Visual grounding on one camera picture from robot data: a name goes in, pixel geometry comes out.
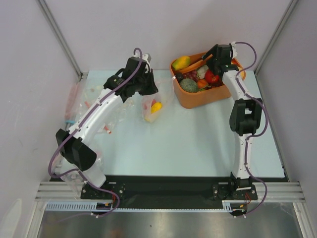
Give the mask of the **red apple toy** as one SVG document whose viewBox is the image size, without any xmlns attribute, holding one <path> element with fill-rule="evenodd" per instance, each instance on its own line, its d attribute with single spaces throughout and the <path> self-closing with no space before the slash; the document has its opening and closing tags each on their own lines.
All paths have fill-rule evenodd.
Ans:
<svg viewBox="0 0 317 238">
<path fill-rule="evenodd" d="M 216 84 L 219 82 L 219 76 L 214 75 L 210 70 L 207 70 L 205 73 L 205 81 L 208 84 Z"/>
</svg>

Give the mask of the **cauliflower toy white green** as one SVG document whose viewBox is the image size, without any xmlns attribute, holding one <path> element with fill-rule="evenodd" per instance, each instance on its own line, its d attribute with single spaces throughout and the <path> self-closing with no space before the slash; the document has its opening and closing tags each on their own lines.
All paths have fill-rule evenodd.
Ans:
<svg viewBox="0 0 317 238">
<path fill-rule="evenodd" d="M 204 66 L 201 66 L 200 68 L 197 69 L 197 76 L 200 78 L 200 79 L 203 79 L 205 77 L 205 74 L 206 72 L 208 71 L 208 66 L 207 65 L 204 65 Z"/>
</svg>

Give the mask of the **clear zip top bag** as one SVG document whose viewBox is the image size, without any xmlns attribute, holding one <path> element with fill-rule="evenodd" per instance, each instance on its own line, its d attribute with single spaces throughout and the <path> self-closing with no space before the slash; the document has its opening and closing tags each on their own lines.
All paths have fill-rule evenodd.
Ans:
<svg viewBox="0 0 317 238">
<path fill-rule="evenodd" d="M 153 123 L 172 103 L 174 99 L 174 80 L 175 77 L 155 79 L 155 84 L 158 88 L 158 92 L 152 95 L 143 96 L 141 100 L 143 120 Z M 162 103 L 162 109 L 154 114 L 151 114 L 151 109 L 144 111 L 142 108 L 142 103 L 151 99 L 155 99 L 156 102 Z"/>
</svg>

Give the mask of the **pink peach toy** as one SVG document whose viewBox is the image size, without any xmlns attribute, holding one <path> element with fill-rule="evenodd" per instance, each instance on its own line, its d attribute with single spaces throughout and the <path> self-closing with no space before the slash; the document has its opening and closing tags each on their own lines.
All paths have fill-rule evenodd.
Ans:
<svg viewBox="0 0 317 238">
<path fill-rule="evenodd" d="M 142 103 L 142 108 L 144 111 L 151 109 L 151 107 L 156 103 L 155 99 L 147 100 Z"/>
</svg>

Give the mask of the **yellow lemon toy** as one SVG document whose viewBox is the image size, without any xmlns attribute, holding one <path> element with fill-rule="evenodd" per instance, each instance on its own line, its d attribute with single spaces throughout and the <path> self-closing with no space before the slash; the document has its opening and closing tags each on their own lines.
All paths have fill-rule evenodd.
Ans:
<svg viewBox="0 0 317 238">
<path fill-rule="evenodd" d="M 151 106 L 151 114 L 154 114 L 162 109 L 162 103 L 156 102 Z"/>
</svg>

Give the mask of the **dark chestnut toy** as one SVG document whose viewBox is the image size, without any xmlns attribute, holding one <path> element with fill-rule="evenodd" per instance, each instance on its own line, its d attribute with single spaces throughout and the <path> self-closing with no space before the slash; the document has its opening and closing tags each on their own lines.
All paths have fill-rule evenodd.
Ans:
<svg viewBox="0 0 317 238">
<path fill-rule="evenodd" d="M 175 77 L 178 82 L 181 82 L 184 79 L 184 75 L 182 73 L 176 73 Z"/>
</svg>

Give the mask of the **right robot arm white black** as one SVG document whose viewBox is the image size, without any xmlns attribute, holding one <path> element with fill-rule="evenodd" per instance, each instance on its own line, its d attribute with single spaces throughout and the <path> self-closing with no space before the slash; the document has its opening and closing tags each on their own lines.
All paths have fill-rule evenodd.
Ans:
<svg viewBox="0 0 317 238">
<path fill-rule="evenodd" d="M 252 98 L 240 76 L 242 71 L 231 62 L 235 57 L 234 52 L 232 44 L 216 44 L 202 59 L 207 61 L 213 75 L 218 76 L 227 87 L 234 101 L 229 126 L 235 136 L 235 160 L 228 192 L 232 198 L 240 199 L 246 191 L 252 189 L 251 147 L 253 137 L 261 124 L 262 101 Z"/>
</svg>

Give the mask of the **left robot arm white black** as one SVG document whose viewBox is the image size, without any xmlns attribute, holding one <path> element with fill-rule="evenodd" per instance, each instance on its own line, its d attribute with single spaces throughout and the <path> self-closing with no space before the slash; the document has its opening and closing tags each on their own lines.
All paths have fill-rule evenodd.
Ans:
<svg viewBox="0 0 317 238">
<path fill-rule="evenodd" d="M 56 133 L 60 155 L 93 185 L 91 191 L 97 198 L 105 198 L 109 186 L 97 165 L 97 154 L 89 145 L 106 119 L 128 98 L 135 93 L 147 96 L 158 92 L 150 61 L 149 54 L 130 57 L 124 68 L 106 80 L 100 95 L 85 114 L 68 130 L 60 129 Z"/>
</svg>

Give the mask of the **orange plastic food bin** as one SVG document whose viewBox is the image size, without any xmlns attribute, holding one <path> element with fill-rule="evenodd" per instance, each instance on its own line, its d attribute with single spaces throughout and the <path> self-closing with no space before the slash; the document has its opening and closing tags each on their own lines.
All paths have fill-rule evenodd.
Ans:
<svg viewBox="0 0 317 238">
<path fill-rule="evenodd" d="M 201 60 L 201 56 L 203 56 L 205 53 L 206 52 L 189 55 L 189 57 L 191 58 L 192 63 L 194 62 L 196 63 L 199 60 Z M 176 74 L 172 67 L 172 64 L 174 63 L 174 61 L 170 64 L 170 71 L 172 76 Z M 239 67 L 239 69 L 242 68 L 242 65 L 236 58 L 232 59 L 231 63 L 236 64 Z M 225 85 L 208 89 L 205 91 L 200 91 L 197 93 L 189 93 L 184 91 L 180 87 L 177 79 L 173 80 L 173 86 L 174 86 L 175 95 L 177 96 L 179 103 L 181 104 L 182 107 L 187 109 L 192 109 L 198 106 L 206 105 L 209 103 L 213 103 L 213 102 L 231 97 L 231 94 Z"/>
</svg>

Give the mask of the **pile of spare zip bags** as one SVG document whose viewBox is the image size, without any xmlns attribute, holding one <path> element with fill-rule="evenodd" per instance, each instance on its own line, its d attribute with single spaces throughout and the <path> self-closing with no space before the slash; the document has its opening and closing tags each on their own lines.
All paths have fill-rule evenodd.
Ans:
<svg viewBox="0 0 317 238">
<path fill-rule="evenodd" d="M 86 113 L 67 131 L 70 138 L 81 138 L 82 141 L 94 137 L 102 125 L 108 122 L 108 118 L 119 108 L 128 98 L 132 96 L 116 95 L 116 91 L 123 87 L 124 82 L 106 82 L 100 95 L 89 107 Z"/>
</svg>

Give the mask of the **orange carrot toy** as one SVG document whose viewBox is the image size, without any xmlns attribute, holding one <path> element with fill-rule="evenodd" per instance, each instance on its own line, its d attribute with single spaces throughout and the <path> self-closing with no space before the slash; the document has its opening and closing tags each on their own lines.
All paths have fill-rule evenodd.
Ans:
<svg viewBox="0 0 317 238">
<path fill-rule="evenodd" d="M 206 57 L 206 59 L 202 59 L 201 57 L 200 58 L 196 57 L 196 61 L 194 63 L 192 63 L 188 67 L 182 69 L 180 72 L 181 73 L 188 73 L 190 71 L 198 69 L 199 67 L 204 66 L 207 63 L 207 60 L 209 60 L 211 57 L 212 57 L 212 55 Z"/>
</svg>

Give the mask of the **orange tangerine toy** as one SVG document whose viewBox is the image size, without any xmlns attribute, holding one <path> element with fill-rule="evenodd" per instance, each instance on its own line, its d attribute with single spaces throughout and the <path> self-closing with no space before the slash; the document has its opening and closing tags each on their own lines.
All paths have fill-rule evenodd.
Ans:
<svg viewBox="0 0 317 238">
<path fill-rule="evenodd" d="M 197 87 L 201 90 L 208 86 L 208 83 L 204 79 L 197 81 Z"/>
</svg>

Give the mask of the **red grape bunch toy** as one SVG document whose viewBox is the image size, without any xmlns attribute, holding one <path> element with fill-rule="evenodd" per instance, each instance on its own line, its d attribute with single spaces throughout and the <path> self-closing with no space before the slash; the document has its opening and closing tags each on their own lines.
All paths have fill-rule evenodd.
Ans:
<svg viewBox="0 0 317 238">
<path fill-rule="evenodd" d="M 192 79 L 195 82 L 198 82 L 200 80 L 196 70 L 192 70 L 190 72 L 184 73 L 183 76 L 184 76 L 184 78 Z"/>
</svg>

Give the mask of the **green cantaloupe toy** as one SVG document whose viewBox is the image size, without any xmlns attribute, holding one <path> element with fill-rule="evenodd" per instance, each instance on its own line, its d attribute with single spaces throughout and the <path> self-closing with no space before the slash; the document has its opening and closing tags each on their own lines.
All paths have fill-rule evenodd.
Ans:
<svg viewBox="0 0 317 238">
<path fill-rule="evenodd" d="M 199 91 L 197 83 L 193 79 L 185 78 L 181 80 L 179 84 L 180 87 L 188 93 L 197 93 Z"/>
</svg>

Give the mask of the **papaya toy yellow green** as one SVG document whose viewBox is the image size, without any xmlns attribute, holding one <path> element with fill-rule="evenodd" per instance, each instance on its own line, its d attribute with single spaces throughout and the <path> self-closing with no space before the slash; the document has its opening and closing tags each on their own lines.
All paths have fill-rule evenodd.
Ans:
<svg viewBox="0 0 317 238">
<path fill-rule="evenodd" d="M 172 64 L 172 68 L 175 71 L 179 71 L 179 70 L 185 69 L 190 64 L 191 64 L 191 59 L 189 56 L 181 56 Z"/>
</svg>

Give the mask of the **right aluminium frame post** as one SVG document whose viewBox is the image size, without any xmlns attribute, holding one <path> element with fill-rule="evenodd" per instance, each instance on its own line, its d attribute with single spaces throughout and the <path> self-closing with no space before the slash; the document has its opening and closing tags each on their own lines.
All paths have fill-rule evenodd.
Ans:
<svg viewBox="0 0 317 238">
<path fill-rule="evenodd" d="M 292 13 L 294 12 L 295 8 L 297 7 L 298 3 L 300 1 L 299 0 L 291 0 L 283 14 L 283 16 L 281 17 L 268 45 L 265 48 L 264 53 L 262 54 L 262 56 L 259 59 L 259 62 L 254 70 L 254 74 L 255 76 L 257 76 L 262 68 L 262 66 L 264 65 L 269 53 L 271 52 L 271 50 L 273 49 L 275 43 L 277 42 L 279 36 L 281 35 L 286 23 L 288 22 L 289 18 L 291 17 Z"/>
</svg>

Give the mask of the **aluminium frame post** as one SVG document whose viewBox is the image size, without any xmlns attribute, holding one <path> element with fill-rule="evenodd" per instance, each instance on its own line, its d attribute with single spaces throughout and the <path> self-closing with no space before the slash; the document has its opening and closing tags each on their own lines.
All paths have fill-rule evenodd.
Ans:
<svg viewBox="0 0 317 238">
<path fill-rule="evenodd" d="M 78 77 L 78 80 L 82 79 L 83 72 L 81 71 L 74 54 L 69 47 L 52 11 L 50 10 L 49 5 L 45 0 L 35 0 L 37 5 L 39 6 L 44 18 L 46 19 L 49 27 L 51 28 L 52 33 L 54 34 L 56 40 L 58 41 L 62 51 L 64 52 L 66 58 L 68 59 L 72 69 L 74 70 L 75 74 Z"/>
<path fill-rule="evenodd" d="M 299 0 L 291 0 L 283 14 L 283 16 L 281 17 L 268 45 L 265 48 L 264 53 L 262 54 L 262 56 L 259 59 L 259 62 L 254 70 L 254 74 L 255 76 L 257 76 L 262 68 L 262 66 L 264 65 L 269 53 L 271 52 L 271 50 L 273 49 L 275 43 L 277 42 L 279 36 L 281 35 L 286 23 L 288 22 L 289 18 L 291 17 L 292 13 L 294 12 L 295 8 L 297 7 L 298 3 L 300 1 Z"/>
</svg>

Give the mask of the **left aluminium frame post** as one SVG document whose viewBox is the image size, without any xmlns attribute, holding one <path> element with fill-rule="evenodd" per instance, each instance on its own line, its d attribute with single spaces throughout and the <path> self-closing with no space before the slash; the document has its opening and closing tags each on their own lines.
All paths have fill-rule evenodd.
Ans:
<svg viewBox="0 0 317 238">
<path fill-rule="evenodd" d="M 52 11 L 50 10 L 49 5 L 45 0 L 35 0 L 37 5 L 39 6 L 44 18 L 46 19 L 49 27 L 51 28 L 52 33 L 54 34 L 56 40 L 58 41 L 62 51 L 64 52 L 66 58 L 68 59 L 72 69 L 74 70 L 75 74 L 78 77 L 78 80 L 82 79 L 83 72 L 81 71 L 74 54 L 69 47 Z"/>
</svg>

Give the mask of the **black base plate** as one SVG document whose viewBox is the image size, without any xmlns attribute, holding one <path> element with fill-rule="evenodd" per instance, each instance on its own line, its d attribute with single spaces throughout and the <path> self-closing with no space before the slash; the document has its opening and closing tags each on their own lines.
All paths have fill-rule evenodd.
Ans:
<svg viewBox="0 0 317 238">
<path fill-rule="evenodd" d="M 149 201 L 157 203 L 198 203 L 211 201 L 257 202 L 267 191 L 268 182 L 287 182 L 287 178 L 262 178 L 253 180 L 252 189 L 231 194 L 229 177 L 163 177 L 163 176 L 108 176 L 101 190 L 88 189 L 84 201 L 124 202 L 127 205 Z"/>
</svg>

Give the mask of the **aluminium front rail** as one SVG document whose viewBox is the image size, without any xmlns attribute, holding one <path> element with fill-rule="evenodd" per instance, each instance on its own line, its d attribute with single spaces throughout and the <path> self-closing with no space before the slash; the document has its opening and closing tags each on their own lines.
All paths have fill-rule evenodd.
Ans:
<svg viewBox="0 0 317 238">
<path fill-rule="evenodd" d="M 265 202 L 286 203 L 305 202 L 302 188 L 298 182 L 268 182 Z M 73 191 L 67 183 L 61 181 L 41 182 L 35 196 L 36 201 L 82 201 L 79 191 L 83 184 L 75 185 Z"/>
</svg>

